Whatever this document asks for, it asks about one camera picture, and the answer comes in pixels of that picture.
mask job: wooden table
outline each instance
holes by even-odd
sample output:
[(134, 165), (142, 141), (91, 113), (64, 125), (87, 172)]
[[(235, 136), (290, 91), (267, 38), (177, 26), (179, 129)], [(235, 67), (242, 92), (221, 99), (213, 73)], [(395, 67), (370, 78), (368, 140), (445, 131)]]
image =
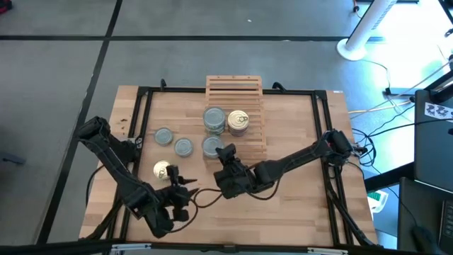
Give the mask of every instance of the wooden table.
[[(120, 86), (117, 92), (110, 125), (112, 134), (118, 139), (126, 139), (130, 119), (137, 95), (137, 86)], [(333, 127), (342, 130), (352, 138), (344, 94), (341, 91), (328, 91), (328, 104)], [(201, 143), (205, 137), (202, 113), (205, 109), (203, 93), (153, 93), (147, 136), (143, 144), (142, 162), (139, 168), (141, 180), (154, 188), (162, 188), (167, 182), (159, 181), (153, 174), (154, 164), (162, 159), (179, 166), (180, 174), (188, 179), (198, 179), (188, 184), (188, 188), (217, 188), (213, 173), (219, 171), (218, 163), (206, 162), (202, 158)], [(313, 110), (309, 96), (264, 95), (265, 135), (267, 156), (279, 159), (316, 141)], [(143, 112), (139, 114), (136, 133), (139, 132)], [(323, 115), (321, 122), (325, 130)], [(173, 144), (161, 147), (153, 139), (154, 131), (167, 127), (174, 131), (174, 140), (187, 137), (193, 141), (195, 149), (188, 158), (180, 158), (173, 151)], [(348, 210), (360, 229), (373, 242), (377, 242), (362, 173), (346, 164), (343, 168), (343, 185)], [(116, 183), (103, 169), (96, 175), (85, 212), (80, 237), (94, 231), (112, 207)], [(272, 189), (260, 193), (268, 196)], [(197, 198), (199, 204), (206, 204), (218, 193), (203, 193)], [(194, 206), (188, 207), (190, 215)], [(117, 220), (114, 237), (119, 236), (123, 211)], [(345, 243), (343, 222), (336, 213), (340, 240)], [(260, 201), (240, 195), (225, 200), (221, 198), (213, 206), (200, 209), (196, 220), (186, 229), (167, 234), (161, 239), (152, 236), (143, 219), (131, 217), (127, 240), (134, 242), (178, 242), (202, 244), (255, 244), (291, 246), (332, 246), (328, 220), (326, 194), (323, 186), (321, 162), (313, 161), (301, 166), (281, 180), (274, 198)]]

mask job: white cable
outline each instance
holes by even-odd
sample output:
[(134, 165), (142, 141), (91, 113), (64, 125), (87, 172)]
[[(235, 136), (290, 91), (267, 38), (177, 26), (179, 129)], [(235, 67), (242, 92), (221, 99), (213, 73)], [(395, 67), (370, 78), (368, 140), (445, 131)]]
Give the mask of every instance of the white cable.
[(360, 114), (357, 114), (357, 115), (354, 116), (354, 117), (351, 117), (351, 120), (352, 120), (352, 119), (355, 119), (355, 118), (357, 118), (357, 117), (359, 117), (359, 116), (362, 116), (362, 115), (364, 115), (365, 113), (369, 113), (371, 110), (373, 110), (373, 109), (375, 109), (375, 108), (378, 108), (378, 107), (382, 106), (383, 104), (385, 104), (385, 103), (387, 103), (387, 102), (390, 102), (390, 100), (393, 100), (393, 99), (395, 99), (395, 98), (398, 98), (398, 97), (404, 95), (406, 92), (409, 92), (411, 89), (414, 89), (414, 88), (417, 87), (417, 86), (420, 86), (420, 84), (422, 84), (423, 82), (425, 82), (426, 80), (428, 80), (429, 78), (431, 78), (431, 77), (432, 77), (434, 74), (436, 74), (438, 71), (442, 70), (442, 69), (443, 69), (444, 67), (446, 67), (451, 61), (453, 61), (453, 59), (449, 60), (447, 63), (445, 63), (444, 65), (442, 65), (442, 66), (439, 67), (438, 69), (436, 69), (432, 74), (430, 74), (430, 75), (428, 75), (427, 77), (425, 77), (423, 80), (421, 80), (419, 83), (417, 83), (416, 85), (414, 85), (412, 88), (409, 88), (409, 89), (403, 91), (403, 93), (400, 93), (400, 94), (397, 95), (397, 96), (394, 96), (394, 97), (391, 97), (391, 98), (385, 100), (384, 102), (378, 104), (377, 106), (375, 106), (375, 107), (373, 107), (373, 108), (370, 108), (370, 109), (366, 110), (364, 113), (360, 113)]

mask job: can lid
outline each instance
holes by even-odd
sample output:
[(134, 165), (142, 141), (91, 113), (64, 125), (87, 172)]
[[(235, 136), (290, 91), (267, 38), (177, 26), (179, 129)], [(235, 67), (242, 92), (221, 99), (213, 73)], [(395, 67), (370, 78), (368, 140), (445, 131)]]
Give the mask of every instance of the can lid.
[(248, 127), (248, 115), (242, 110), (234, 110), (228, 115), (228, 126), (233, 129)]
[(161, 161), (157, 162), (154, 165), (154, 170), (153, 170), (154, 175), (159, 179), (167, 179), (168, 178), (167, 166), (170, 166), (170, 163), (168, 163), (165, 160), (161, 160)]
[(190, 156), (193, 152), (193, 143), (188, 138), (180, 138), (175, 142), (175, 152), (181, 157)]
[(161, 146), (166, 146), (173, 140), (173, 132), (166, 127), (159, 128), (154, 133), (154, 140)]
[(218, 128), (225, 124), (225, 113), (220, 107), (209, 107), (203, 113), (203, 121), (209, 128)]
[(215, 149), (216, 148), (223, 149), (225, 146), (219, 137), (210, 136), (210, 137), (206, 137), (203, 140), (202, 147), (203, 147), (203, 152), (205, 153), (206, 156), (218, 157), (219, 155), (217, 155), (217, 152), (215, 151)]

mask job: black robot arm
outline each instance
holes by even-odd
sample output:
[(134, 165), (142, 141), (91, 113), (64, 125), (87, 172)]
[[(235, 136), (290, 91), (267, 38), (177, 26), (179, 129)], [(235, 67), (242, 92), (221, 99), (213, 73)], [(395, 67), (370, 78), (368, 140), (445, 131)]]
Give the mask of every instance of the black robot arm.
[[(288, 171), (316, 159), (322, 159), (333, 166), (342, 166), (348, 160), (353, 148), (343, 132), (332, 130), (324, 133), (320, 140), (307, 148), (279, 160), (261, 161), (251, 167), (244, 166), (241, 160), (234, 156), (236, 153), (234, 144), (230, 144), (224, 149), (217, 148), (216, 150), (223, 169), (215, 172), (214, 178), (217, 186), (222, 191), (222, 195), (229, 199), (242, 193), (260, 193), (269, 189)], [(327, 181), (324, 185), (327, 187), (329, 199), (337, 207), (358, 242), (361, 245), (374, 245), (360, 231), (347, 210), (340, 203), (330, 181)]]
[[(137, 146), (130, 141), (120, 142), (110, 134), (107, 120), (94, 117), (77, 133), (79, 141), (91, 150), (104, 164), (117, 183), (122, 203), (137, 218), (144, 217), (155, 237), (163, 237), (173, 229), (173, 222), (187, 221), (190, 197), (197, 189), (189, 191), (181, 186), (196, 180), (185, 180), (178, 175), (177, 166), (167, 166), (171, 186), (154, 190), (149, 183), (140, 181), (126, 166), (139, 156)], [(166, 209), (173, 206), (173, 219)]]

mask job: concrete floor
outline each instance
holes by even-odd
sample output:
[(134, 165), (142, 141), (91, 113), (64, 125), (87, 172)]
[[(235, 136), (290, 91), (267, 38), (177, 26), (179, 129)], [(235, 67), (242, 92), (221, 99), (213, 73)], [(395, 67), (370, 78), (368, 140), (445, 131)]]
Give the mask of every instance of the concrete floor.
[[(367, 60), (389, 68), (392, 86), (412, 86), (445, 63), (437, 45), (445, 44), (442, 34), (451, 24), (436, 3), (395, 6), (374, 32), (388, 42), (367, 45)], [(14, 4), (14, 10), (0, 16), (0, 35), (105, 35), (115, 1)], [(365, 12), (367, 6), (361, 7)], [(131, 0), (123, 2), (113, 35), (348, 36), (359, 21), (351, 9), (348, 0)], [(426, 16), (432, 19), (422, 24)], [(0, 40), (0, 148), (28, 160), (24, 166), (0, 162), (0, 245), (34, 242), (101, 43)], [(335, 46), (330, 41), (111, 42), (87, 119), (108, 118), (119, 85), (158, 86), (165, 78), (169, 86), (204, 86), (208, 74), (261, 75), (266, 88), (279, 81), (290, 89), (342, 90), (349, 110), (380, 103), (388, 86), (385, 70), (345, 61)], [(395, 114), (370, 113), (352, 125), (371, 132)], [(413, 120), (413, 111), (405, 116)], [(406, 123), (399, 117), (386, 128)], [(411, 133), (399, 130), (375, 142), (380, 171), (413, 159)], [(86, 182), (96, 162), (84, 147), (77, 149), (50, 242), (77, 239)], [(372, 169), (365, 172), (366, 177), (374, 174)], [(374, 216), (382, 231), (379, 241), (389, 247), (396, 246), (395, 240), (382, 233), (396, 236), (397, 212), (398, 200), (391, 194), (385, 209)]]

